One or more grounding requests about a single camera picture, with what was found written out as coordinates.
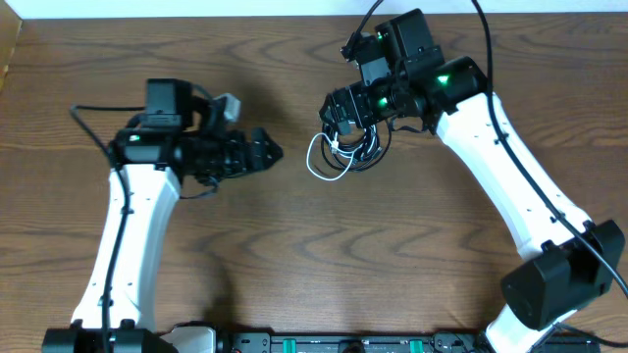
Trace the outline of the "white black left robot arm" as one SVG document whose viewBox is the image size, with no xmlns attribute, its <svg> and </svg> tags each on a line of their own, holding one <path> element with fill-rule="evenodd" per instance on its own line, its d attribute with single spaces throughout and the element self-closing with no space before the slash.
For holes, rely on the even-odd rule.
<svg viewBox="0 0 628 353">
<path fill-rule="evenodd" d="M 217 193 L 221 181 L 270 169 L 284 156 L 265 129 L 228 129 L 240 102 L 176 78 L 151 78 L 142 107 L 108 144 L 110 196 L 95 265 L 68 328 L 45 332 L 44 352 L 230 352 L 207 324 L 161 333 L 155 288 L 164 239 L 185 177 Z"/>
</svg>

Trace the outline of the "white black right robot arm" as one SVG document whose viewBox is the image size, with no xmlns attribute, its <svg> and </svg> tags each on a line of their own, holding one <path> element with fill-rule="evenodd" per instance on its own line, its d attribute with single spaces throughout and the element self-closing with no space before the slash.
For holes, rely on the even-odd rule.
<svg viewBox="0 0 628 353">
<path fill-rule="evenodd" d="M 598 352 L 605 340 L 568 319 L 622 285 L 626 239 L 566 197 L 511 125 L 491 69 L 447 60 L 419 10 L 354 31 L 341 48 L 361 78 L 326 96 L 312 139 L 338 177 L 387 154 L 378 127 L 418 118 L 469 169 L 504 220 L 522 258 L 500 283 L 505 305 L 475 339 L 432 341 L 436 352 Z"/>
</svg>

